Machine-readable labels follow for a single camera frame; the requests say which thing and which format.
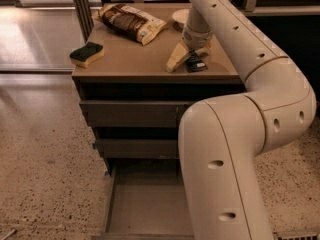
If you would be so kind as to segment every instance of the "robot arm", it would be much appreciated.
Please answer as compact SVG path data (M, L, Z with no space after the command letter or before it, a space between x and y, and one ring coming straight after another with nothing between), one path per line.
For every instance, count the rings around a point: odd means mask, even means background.
M256 155L288 144L310 126L314 92L302 72L229 0L190 0L183 30L190 49L212 32L247 93L191 106L179 128L179 153L196 240L271 240L254 171Z

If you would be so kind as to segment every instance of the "floor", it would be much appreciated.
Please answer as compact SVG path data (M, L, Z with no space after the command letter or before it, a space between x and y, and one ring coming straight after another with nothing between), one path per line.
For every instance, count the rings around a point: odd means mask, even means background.
M0 7L1 69L72 69L83 44L72 10ZM70 75L0 74L0 236L90 239L102 230L110 179ZM256 158L274 231L320 232L320 119Z

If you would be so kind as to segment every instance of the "wooden tabletop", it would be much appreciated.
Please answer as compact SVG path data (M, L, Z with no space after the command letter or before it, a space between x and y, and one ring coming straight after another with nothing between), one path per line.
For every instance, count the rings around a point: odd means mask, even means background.
M113 33L103 23L95 21L89 41L104 46L103 58L93 62L87 69L76 67L74 79L102 78L110 81L210 81L217 79L238 80L228 56L215 37L211 41L211 55L203 57L208 70L188 73L183 64L175 72L166 71L166 63L173 49L181 41L181 28L172 14L190 4L132 4L167 22L166 27L149 44L142 46L126 37Z

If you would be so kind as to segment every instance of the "white bowl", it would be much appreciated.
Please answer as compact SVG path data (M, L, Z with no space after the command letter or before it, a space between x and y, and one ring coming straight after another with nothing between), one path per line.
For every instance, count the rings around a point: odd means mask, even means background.
M178 22L179 26L183 28L184 23L187 22L188 15L189 15L189 9L182 9L182 10L175 11L172 14L172 19Z

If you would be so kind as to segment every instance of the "brown snack bag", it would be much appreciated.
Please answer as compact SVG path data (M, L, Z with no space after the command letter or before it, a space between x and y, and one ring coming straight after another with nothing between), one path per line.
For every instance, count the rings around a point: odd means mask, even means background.
M150 43L166 25L165 21L125 4L105 4L92 18L142 45Z

